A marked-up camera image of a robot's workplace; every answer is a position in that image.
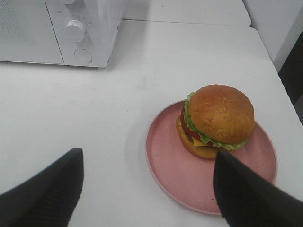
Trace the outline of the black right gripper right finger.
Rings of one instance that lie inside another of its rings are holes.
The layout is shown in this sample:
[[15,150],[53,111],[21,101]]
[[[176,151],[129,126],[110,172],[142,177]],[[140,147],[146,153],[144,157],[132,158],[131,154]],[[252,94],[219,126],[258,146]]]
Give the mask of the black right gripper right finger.
[[214,193],[231,227],[301,227],[303,203],[249,169],[228,152],[217,153]]

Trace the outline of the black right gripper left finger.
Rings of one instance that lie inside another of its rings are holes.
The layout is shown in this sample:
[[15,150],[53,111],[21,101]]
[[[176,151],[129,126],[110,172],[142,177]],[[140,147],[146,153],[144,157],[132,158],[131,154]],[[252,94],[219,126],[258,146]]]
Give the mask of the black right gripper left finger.
[[84,181],[83,150],[73,148],[0,196],[2,227],[66,227]]

